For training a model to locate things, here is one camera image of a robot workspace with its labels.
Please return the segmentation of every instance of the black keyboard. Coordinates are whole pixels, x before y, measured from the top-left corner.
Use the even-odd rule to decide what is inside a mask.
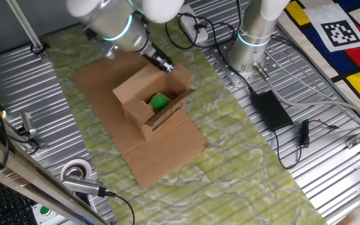
[[[0,183],[1,225],[37,225],[32,205],[26,196]]]

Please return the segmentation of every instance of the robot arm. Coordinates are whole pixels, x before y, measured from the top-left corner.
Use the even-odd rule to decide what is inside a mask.
[[[134,17],[135,10],[157,23],[172,19],[184,0],[67,0],[72,16],[78,18],[87,28],[102,36],[123,51],[142,55],[151,64],[165,72],[173,69],[173,62],[148,38],[148,32],[140,19]],[[101,45],[93,39],[94,45]],[[105,52],[113,58],[113,53]]]
[[[227,58],[245,76],[255,73],[254,63],[264,63],[264,51],[278,18],[289,0],[254,0],[242,17],[240,32]]]

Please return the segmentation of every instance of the black power adapter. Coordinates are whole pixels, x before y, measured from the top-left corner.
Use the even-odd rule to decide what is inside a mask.
[[[293,120],[271,90],[261,94],[252,92],[251,101],[270,131],[293,125]]]

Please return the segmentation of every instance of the blue square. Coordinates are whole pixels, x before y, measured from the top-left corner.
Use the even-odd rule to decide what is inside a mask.
[[[324,45],[318,32],[313,26],[310,26],[303,30],[309,41],[315,46],[315,48],[324,56],[324,58],[330,63],[331,66],[338,73],[348,73],[354,70],[355,65],[347,58],[344,51],[330,52]]]
[[[346,12],[356,9],[360,6],[360,0],[337,0],[337,3]]]

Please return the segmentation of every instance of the green marble-patterned mat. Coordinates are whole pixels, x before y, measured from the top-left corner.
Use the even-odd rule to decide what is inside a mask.
[[[172,38],[186,38],[169,27]],[[176,49],[164,25],[151,24],[151,39],[192,71],[185,111],[211,147],[143,191],[85,100],[72,74],[102,58],[72,27],[45,39],[64,94],[98,176],[132,204],[136,224],[325,224],[233,95],[197,48]],[[119,225],[131,223],[129,208],[109,199]]]

